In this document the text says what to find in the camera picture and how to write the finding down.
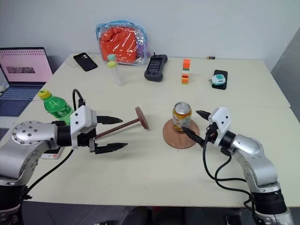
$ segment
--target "gold soda can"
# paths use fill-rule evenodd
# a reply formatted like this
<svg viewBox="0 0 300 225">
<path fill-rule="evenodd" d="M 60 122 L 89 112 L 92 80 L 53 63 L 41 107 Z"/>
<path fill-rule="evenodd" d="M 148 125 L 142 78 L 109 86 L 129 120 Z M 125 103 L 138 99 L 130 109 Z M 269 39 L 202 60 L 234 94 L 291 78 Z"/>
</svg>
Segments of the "gold soda can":
<svg viewBox="0 0 300 225">
<path fill-rule="evenodd" d="M 189 128 L 191 123 L 192 109 L 186 102 L 179 102 L 173 108 L 173 128 L 183 132 L 181 127 Z"/>
</svg>

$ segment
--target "pink laptop screen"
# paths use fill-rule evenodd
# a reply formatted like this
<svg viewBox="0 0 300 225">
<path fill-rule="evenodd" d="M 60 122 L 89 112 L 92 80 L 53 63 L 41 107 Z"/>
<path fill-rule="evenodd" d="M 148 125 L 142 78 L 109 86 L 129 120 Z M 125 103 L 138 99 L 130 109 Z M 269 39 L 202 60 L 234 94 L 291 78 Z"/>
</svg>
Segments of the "pink laptop screen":
<svg viewBox="0 0 300 225">
<path fill-rule="evenodd" d="M 47 82 L 52 75 L 44 49 L 1 49 L 0 64 L 9 82 Z"/>
</svg>

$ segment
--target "hammer head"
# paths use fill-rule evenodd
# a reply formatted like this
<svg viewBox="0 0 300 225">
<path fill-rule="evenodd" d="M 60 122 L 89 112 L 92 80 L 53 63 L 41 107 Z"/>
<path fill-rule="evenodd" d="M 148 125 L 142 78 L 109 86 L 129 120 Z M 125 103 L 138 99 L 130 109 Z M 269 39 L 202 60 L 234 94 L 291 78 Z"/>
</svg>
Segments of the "hammer head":
<svg viewBox="0 0 300 225">
<path fill-rule="evenodd" d="M 142 126 L 144 127 L 144 129 L 148 130 L 149 129 L 149 125 L 148 125 L 148 123 L 146 121 L 146 118 L 145 118 L 142 110 L 140 109 L 140 107 L 136 107 L 135 111 L 136 111 L 136 115 L 139 118 L 139 120 L 140 120 Z"/>
</svg>

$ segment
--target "orange block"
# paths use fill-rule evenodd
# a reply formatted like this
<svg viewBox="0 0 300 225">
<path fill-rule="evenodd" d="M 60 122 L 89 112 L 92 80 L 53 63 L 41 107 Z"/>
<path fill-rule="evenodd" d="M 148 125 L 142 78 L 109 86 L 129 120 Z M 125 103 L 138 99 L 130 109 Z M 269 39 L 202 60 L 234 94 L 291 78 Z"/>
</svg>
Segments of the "orange block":
<svg viewBox="0 0 300 225">
<path fill-rule="evenodd" d="M 181 82 L 182 82 L 182 83 L 188 83 L 188 78 L 183 77 L 183 78 L 181 79 Z"/>
<path fill-rule="evenodd" d="M 189 69 L 191 66 L 191 60 L 189 59 L 184 59 L 183 60 L 183 69 Z"/>
</svg>

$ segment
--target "can lid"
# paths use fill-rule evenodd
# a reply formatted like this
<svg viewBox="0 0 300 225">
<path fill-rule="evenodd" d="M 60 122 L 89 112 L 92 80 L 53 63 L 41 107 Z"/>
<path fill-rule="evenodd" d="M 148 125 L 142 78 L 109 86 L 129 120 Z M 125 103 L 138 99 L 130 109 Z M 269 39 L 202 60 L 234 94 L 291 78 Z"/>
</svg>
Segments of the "can lid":
<svg viewBox="0 0 300 225">
<path fill-rule="evenodd" d="M 109 54 L 109 55 L 107 56 L 107 59 L 108 59 L 109 61 L 115 61 L 115 60 L 116 60 L 116 55 L 115 55 L 115 54 Z"/>
<path fill-rule="evenodd" d="M 51 93 L 46 90 L 46 89 L 42 89 L 38 92 L 37 94 L 41 99 L 46 99 L 49 98 L 51 96 Z"/>
<path fill-rule="evenodd" d="M 116 63 L 115 61 L 109 61 L 109 62 L 107 63 L 107 66 L 108 66 L 109 68 L 115 68 L 115 67 L 117 66 L 117 63 Z"/>
<path fill-rule="evenodd" d="M 179 102 L 174 108 L 178 114 L 187 114 L 191 111 L 191 107 L 186 102 Z"/>
</svg>

